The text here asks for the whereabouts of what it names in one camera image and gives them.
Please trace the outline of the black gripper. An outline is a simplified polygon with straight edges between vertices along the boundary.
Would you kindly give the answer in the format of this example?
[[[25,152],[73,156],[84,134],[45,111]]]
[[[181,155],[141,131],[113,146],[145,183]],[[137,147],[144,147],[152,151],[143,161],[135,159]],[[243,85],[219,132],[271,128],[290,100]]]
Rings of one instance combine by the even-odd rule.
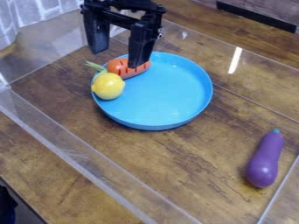
[[[84,0],[81,8],[88,48],[93,54],[108,49],[109,24],[131,28],[128,39],[128,67],[141,66],[151,57],[155,46],[153,27],[161,28],[165,8],[152,0]],[[137,20],[120,14],[121,10],[143,11]]]

